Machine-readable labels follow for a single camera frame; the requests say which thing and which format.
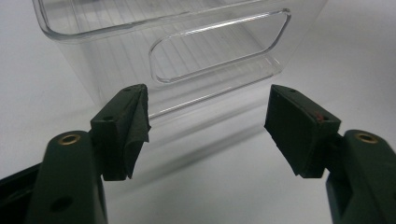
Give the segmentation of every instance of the transparent plastic container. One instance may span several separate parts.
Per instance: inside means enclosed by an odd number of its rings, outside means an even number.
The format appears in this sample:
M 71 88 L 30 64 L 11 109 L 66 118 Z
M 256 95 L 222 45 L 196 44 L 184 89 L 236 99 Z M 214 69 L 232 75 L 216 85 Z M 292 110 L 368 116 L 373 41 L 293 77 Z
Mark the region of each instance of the transparent plastic container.
M 327 0 L 34 0 L 92 99 L 148 85 L 158 118 L 282 71 Z

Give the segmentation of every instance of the white surface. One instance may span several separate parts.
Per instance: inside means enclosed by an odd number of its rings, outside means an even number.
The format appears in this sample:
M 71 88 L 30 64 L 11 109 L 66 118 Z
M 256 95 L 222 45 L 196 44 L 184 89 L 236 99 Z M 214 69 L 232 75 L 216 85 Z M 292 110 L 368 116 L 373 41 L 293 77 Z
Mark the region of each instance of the white surface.
M 394 1 L 330 0 L 284 72 L 155 122 L 133 180 L 106 183 L 110 223 L 331 223 L 324 182 L 294 177 L 263 129 L 271 83 L 396 148 Z M 0 178 L 39 163 L 52 136 L 99 110 L 32 3 L 0 2 Z

